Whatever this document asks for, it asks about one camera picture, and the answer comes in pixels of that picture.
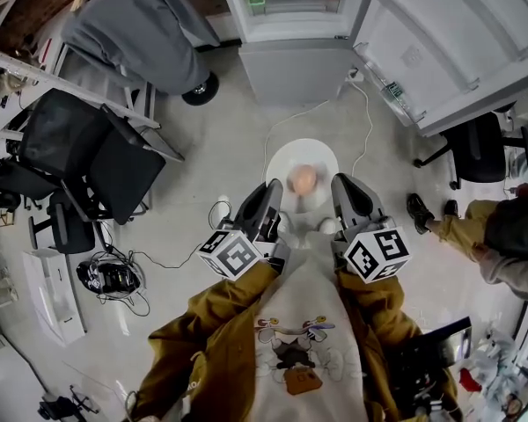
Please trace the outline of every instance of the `cartoon print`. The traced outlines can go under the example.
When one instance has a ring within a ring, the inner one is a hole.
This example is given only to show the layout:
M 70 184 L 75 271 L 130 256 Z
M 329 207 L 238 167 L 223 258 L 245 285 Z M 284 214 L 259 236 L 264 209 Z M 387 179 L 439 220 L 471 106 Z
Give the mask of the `cartoon print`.
M 320 344 L 327 338 L 326 330 L 333 328 L 335 325 L 327 323 L 324 316 L 307 320 L 302 328 L 297 329 L 281 327 L 276 318 L 259 319 L 254 331 L 259 342 L 271 345 L 275 358 L 270 352 L 258 353 L 257 376 L 272 373 L 276 382 L 286 383 L 290 394 L 302 394 L 322 386 L 322 381 L 313 370 L 318 362 L 331 378 L 339 381 L 342 378 L 341 353 L 333 348 L 323 349 Z

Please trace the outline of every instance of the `egg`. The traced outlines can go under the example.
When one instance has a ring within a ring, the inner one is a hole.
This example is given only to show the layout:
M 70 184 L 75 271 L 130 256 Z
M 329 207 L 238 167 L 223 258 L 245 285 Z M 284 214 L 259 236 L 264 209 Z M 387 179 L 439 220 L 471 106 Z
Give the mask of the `egg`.
M 290 183 L 297 195 L 309 195 L 317 186 L 317 171 L 312 165 L 300 164 L 291 171 Z

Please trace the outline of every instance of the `freezer drawer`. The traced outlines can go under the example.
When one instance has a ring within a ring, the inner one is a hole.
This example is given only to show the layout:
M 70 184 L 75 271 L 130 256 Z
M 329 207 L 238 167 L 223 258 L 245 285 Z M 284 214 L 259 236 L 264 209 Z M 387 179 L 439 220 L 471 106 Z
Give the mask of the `freezer drawer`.
M 238 53 L 257 100 L 277 105 L 336 98 L 355 58 L 347 40 L 251 42 Z

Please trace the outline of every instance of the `refrigerator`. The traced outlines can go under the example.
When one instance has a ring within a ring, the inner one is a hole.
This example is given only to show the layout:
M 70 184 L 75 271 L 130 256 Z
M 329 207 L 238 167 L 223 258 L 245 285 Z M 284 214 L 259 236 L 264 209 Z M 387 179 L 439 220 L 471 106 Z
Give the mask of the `refrigerator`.
M 528 92 L 528 0 L 227 0 L 268 104 L 336 98 L 358 69 L 433 135 Z

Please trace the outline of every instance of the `white box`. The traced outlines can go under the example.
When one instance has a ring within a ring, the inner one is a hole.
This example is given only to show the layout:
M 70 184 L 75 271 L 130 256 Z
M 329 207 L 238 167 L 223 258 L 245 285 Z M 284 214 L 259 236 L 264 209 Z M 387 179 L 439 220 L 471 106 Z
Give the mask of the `white box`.
M 402 227 L 358 233 L 344 253 L 348 271 L 366 283 L 393 277 L 412 255 Z
M 237 280 L 264 257 L 239 230 L 217 229 L 197 255 L 211 270 L 229 280 Z

